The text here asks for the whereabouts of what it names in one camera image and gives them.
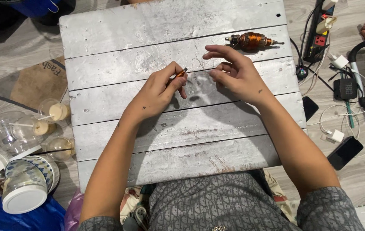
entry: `white lid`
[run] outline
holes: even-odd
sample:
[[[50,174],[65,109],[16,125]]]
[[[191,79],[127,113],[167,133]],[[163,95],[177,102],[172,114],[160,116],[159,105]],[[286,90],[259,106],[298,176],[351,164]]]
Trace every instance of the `white lid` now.
[[[6,213],[21,214],[41,206],[47,199],[47,188],[39,185],[27,185],[10,192],[3,198]]]
[[[11,157],[10,158],[10,162],[13,161],[13,160],[18,160],[18,159],[21,159],[23,157],[26,157],[27,155],[30,155],[31,153],[37,151],[37,150],[40,150],[41,149],[41,145],[37,145],[33,148],[30,148],[29,150],[25,151],[25,152],[22,152],[14,157]]]

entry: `hand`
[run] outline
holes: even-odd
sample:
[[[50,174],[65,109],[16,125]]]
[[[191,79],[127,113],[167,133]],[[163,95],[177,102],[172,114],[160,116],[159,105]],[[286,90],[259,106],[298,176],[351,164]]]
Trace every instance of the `hand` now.
[[[203,55],[203,59],[225,58],[230,62],[219,64],[210,71],[210,76],[238,99],[258,107],[273,96],[247,56],[229,46],[210,45],[206,46],[206,50],[209,52]]]
[[[176,91],[179,91],[181,97],[186,99],[183,86],[185,86],[187,74],[173,80],[170,79],[171,76],[181,71],[182,68],[172,61],[164,69],[152,73],[138,94],[128,104],[124,114],[135,118],[136,122],[140,123],[144,119],[163,112]]]

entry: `gray patterned shirt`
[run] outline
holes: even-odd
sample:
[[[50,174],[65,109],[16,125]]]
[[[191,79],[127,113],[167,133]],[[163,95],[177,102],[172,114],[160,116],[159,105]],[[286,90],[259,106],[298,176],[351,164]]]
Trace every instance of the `gray patterned shirt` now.
[[[298,227],[246,172],[158,183],[149,198],[150,230],[365,231],[354,206],[338,187],[308,193],[299,205]],[[122,231],[111,217],[84,221],[78,231]]]

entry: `sleeve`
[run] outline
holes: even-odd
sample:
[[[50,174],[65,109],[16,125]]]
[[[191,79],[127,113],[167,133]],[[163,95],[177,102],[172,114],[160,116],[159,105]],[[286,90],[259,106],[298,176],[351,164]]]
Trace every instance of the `sleeve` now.
[[[122,226],[112,217],[94,217],[83,221],[77,231],[122,231]]]
[[[297,222],[304,231],[365,231],[351,200],[339,187],[308,193],[299,204]]]

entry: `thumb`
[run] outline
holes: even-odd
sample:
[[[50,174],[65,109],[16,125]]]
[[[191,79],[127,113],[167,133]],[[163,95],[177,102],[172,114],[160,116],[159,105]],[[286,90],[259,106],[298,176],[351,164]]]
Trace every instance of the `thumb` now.
[[[227,75],[225,72],[214,69],[210,71],[209,74],[214,81],[222,83],[224,86],[228,87],[228,89],[232,89],[235,85],[235,78]]]
[[[186,82],[186,79],[184,77],[176,77],[174,78],[170,84],[165,88],[165,91],[162,93],[167,98],[171,98],[174,93],[184,85]]]

